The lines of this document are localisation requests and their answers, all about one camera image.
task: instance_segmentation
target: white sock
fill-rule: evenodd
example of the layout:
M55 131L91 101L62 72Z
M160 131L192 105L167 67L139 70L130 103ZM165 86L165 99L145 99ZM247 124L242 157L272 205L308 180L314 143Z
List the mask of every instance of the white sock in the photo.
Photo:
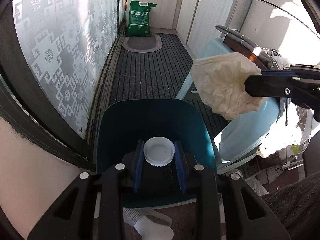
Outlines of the white sock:
M148 212L142 208L123 208L123 221L132 227L145 215L148 215Z
M142 236L142 240L171 240L173 238L173 231L170 227L157 224L146 216L140 217L134 228Z

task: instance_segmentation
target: gray oval rug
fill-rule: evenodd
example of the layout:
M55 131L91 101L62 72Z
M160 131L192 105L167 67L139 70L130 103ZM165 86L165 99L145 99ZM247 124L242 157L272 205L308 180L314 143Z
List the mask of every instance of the gray oval rug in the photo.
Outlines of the gray oval rug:
M147 53L162 48L161 37L151 33L150 37L125 37L122 46L131 52Z

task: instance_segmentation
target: green bag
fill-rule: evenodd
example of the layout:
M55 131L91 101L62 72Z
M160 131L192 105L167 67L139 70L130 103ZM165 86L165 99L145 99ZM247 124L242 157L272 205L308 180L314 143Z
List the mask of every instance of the green bag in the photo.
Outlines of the green bag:
M155 3L131 1L126 36L150 36L149 12Z

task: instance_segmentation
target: sunlight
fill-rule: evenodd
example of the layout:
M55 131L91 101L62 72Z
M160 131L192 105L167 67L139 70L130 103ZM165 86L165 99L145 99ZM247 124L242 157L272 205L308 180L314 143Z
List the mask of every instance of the sunlight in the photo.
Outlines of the sunlight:
M222 135L222 131L213 139L214 144L216 145L218 151L219 151L219 144L221 142L221 135Z
M271 15L270 15L270 19L272 19L272 18L274 18L274 17L276 17L276 15L273 13L273 11L272 11L272 13L271 13Z
M259 56L261 51L262 49L260 47L256 47L252 53L256 56Z
M302 3L301 3L301 0L293 0L293 3L297 6L301 6Z
M225 161L223 159L221 159L221 163L230 163L231 161Z

